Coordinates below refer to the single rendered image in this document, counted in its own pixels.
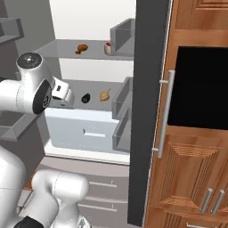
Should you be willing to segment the tan onion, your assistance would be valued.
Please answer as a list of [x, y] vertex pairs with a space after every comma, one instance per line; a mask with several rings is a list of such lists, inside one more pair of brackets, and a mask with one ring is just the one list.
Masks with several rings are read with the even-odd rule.
[[106, 102], [110, 98], [110, 89], [107, 91], [102, 91], [100, 93], [100, 101], [101, 102]]

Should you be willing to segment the grey freezer drawer front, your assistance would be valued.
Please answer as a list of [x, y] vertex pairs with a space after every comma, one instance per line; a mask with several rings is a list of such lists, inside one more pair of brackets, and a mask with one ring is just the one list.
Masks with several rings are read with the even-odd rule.
[[115, 208], [118, 212], [82, 207], [79, 211], [94, 228], [132, 228], [127, 223], [129, 166], [43, 157], [28, 169], [28, 178], [42, 169], [69, 171], [85, 176], [89, 182], [116, 184], [117, 188], [90, 184], [87, 196], [78, 204]]

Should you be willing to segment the brown chicken drumstick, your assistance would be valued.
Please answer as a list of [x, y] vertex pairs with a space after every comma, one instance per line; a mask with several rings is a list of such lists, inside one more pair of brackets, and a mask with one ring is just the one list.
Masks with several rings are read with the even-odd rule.
[[79, 45], [77, 47], [77, 50], [75, 51], [75, 54], [81, 54], [82, 52], [86, 51], [88, 49], [87, 45]]

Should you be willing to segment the grey glass fridge shelf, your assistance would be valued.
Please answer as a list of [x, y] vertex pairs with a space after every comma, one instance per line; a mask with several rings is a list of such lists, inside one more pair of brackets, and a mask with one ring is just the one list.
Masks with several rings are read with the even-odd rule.
[[[74, 109], [83, 110], [106, 110], [111, 111], [112, 98], [118, 91], [123, 82], [105, 82], [105, 81], [86, 81], [64, 79], [69, 84], [69, 88], [75, 95]], [[100, 93], [110, 89], [110, 98], [106, 102], [100, 101]], [[85, 94], [90, 94], [91, 99], [88, 103], [82, 103], [81, 98]]]
[[[43, 57], [64, 59], [91, 59], [91, 60], [117, 60], [132, 61], [133, 56], [107, 55], [104, 52], [103, 40], [68, 40], [55, 39], [36, 50]], [[76, 54], [79, 45], [87, 45], [88, 49], [81, 54]]]

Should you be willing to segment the pale blue crisper drawer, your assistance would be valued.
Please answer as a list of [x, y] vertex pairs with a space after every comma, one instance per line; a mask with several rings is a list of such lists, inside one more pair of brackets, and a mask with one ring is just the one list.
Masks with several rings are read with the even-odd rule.
[[113, 152], [112, 136], [118, 121], [110, 111], [48, 108], [45, 120], [54, 147]]

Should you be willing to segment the white open fridge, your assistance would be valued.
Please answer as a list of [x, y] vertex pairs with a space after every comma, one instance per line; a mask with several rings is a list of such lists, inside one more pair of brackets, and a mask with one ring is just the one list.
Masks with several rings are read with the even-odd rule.
[[[135, 17], [135, 0], [50, 0], [55, 39], [110, 42], [110, 29]], [[69, 80], [123, 82], [133, 78], [134, 60], [91, 60], [47, 57], [56, 77]], [[45, 156], [130, 167], [130, 152], [82, 151], [54, 147], [45, 116], [40, 122]]]

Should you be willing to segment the wooden cupboard door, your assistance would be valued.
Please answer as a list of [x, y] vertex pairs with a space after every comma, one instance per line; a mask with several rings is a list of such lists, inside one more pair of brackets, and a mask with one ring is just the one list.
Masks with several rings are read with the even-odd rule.
[[151, 205], [201, 213], [208, 188], [213, 189], [210, 203], [227, 159], [225, 139], [168, 135], [162, 158], [155, 159]]

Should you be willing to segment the grey fridge door with bins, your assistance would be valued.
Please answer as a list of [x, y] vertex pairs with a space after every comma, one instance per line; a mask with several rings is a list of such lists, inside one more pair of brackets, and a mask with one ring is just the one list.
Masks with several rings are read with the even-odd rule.
[[24, 37], [0, 45], [0, 79], [20, 80], [17, 57], [55, 40], [49, 0], [0, 0], [0, 18], [20, 18]]

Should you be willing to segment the dark grey fridge door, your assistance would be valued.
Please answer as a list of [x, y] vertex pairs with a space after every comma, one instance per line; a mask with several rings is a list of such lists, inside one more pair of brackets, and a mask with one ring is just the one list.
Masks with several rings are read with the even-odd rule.
[[127, 222], [141, 227], [172, 0], [136, 0]]

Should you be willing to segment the wooden tall cabinet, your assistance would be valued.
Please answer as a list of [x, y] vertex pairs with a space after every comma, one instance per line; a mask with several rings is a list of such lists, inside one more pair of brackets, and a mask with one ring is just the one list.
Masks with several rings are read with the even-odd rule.
[[228, 228], [228, 0], [173, 0], [145, 228]]

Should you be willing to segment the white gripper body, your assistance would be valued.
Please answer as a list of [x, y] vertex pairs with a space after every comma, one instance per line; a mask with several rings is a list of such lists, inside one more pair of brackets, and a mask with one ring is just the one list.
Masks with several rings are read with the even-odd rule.
[[53, 91], [50, 106], [54, 108], [72, 108], [75, 96], [70, 89], [64, 91]]

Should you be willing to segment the grey door bin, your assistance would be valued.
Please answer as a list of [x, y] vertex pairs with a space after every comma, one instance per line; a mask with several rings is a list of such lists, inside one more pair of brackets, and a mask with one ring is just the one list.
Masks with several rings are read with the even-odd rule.
[[129, 18], [110, 29], [110, 51], [116, 56], [134, 56], [135, 19]]
[[131, 111], [126, 109], [122, 119], [119, 120], [118, 125], [112, 136], [112, 149], [114, 151], [130, 152], [131, 142]]
[[17, 142], [37, 121], [39, 115], [0, 111], [0, 140]]
[[131, 77], [126, 77], [125, 81], [112, 98], [111, 111], [114, 119], [121, 119], [123, 111], [125, 108], [129, 107], [132, 90], [133, 79]]
[[0, 45], [6, 45], [24, 37], [20, 18], [0, 18]]

